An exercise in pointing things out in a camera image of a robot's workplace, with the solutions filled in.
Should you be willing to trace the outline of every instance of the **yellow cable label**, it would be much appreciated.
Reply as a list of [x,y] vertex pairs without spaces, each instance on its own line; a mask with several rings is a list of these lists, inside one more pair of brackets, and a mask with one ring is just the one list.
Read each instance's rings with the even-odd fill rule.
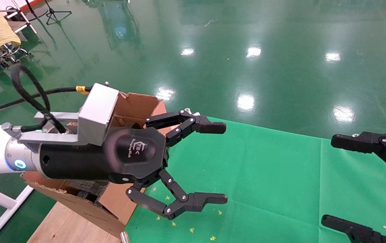
[[86,91],[85,91],[85,86],[76,86],[76,91],[77,91],[77,92],[80,92],[80,93],[83,94],[83,95],[89,94],[89,92],[86,92]]

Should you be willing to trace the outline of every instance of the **robotic arm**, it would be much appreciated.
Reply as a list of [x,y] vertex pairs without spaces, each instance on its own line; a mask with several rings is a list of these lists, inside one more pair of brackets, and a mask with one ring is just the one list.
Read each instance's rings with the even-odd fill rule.
[[[225,204],[224,194],[186,193],[166,171],[168,149],[194,131],[222,134],[225,123],[213,123],[185,110],[149,117],[146,129],[111,126],[119,92],[95,84],[80,113],[51,112],[65,126],[59,134],[51,123],[42,131],[21,132],[20,127],[0,126],[0,173],[38,171],[52,179],[132,183],[126,194],[133,202],[168,219],[184,211],[202,211],[207,203]],[[38,112],[38,121],[50,117]],[[166,137],[158,129],[179,125]],[[140,192],[158,180],[176,198],[169,206]]]
[[[366,131],[352,136],[336,134],[331,139],[331,146],[366,154],[374,153],[386,163],[386,134]],[[322,225],[345,233],[351,243],[386,243],[386,235],[335,216],[324,215]]]

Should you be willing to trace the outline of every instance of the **green screen cloth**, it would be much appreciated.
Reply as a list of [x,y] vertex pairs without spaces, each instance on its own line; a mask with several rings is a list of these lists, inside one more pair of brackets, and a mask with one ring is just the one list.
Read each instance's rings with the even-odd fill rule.
[[[186,193],[224,193],[227,204],[174,220],[137,207],[126,227],[132,243],[349,243],[321,225],[324,214],[386,234],[386,163],[376,155],[225,122],[225,134],[193,133],[171,148],[167,170]],[[173,202],[161,182],[146,194]]]

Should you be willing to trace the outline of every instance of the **blue led ring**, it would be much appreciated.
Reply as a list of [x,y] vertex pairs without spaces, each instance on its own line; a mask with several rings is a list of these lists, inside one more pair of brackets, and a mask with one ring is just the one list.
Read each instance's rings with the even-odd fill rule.
[[19,169],[25,169],[27,165],[22,160],[15,160],[15,166]]

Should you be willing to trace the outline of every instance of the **silver metal block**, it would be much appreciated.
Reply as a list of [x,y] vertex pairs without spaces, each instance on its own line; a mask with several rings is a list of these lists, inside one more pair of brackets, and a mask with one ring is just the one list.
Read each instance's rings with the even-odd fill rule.
[[106,138],[119,91],[95,83],[79,113],[79,141],[101,146]]
[[85,145],[86,141],[79,141],[77,134],[58,134],[58,133],[37,133],[24,132],[19,138],[21,143],[44,143],[44,144],[69,144]]

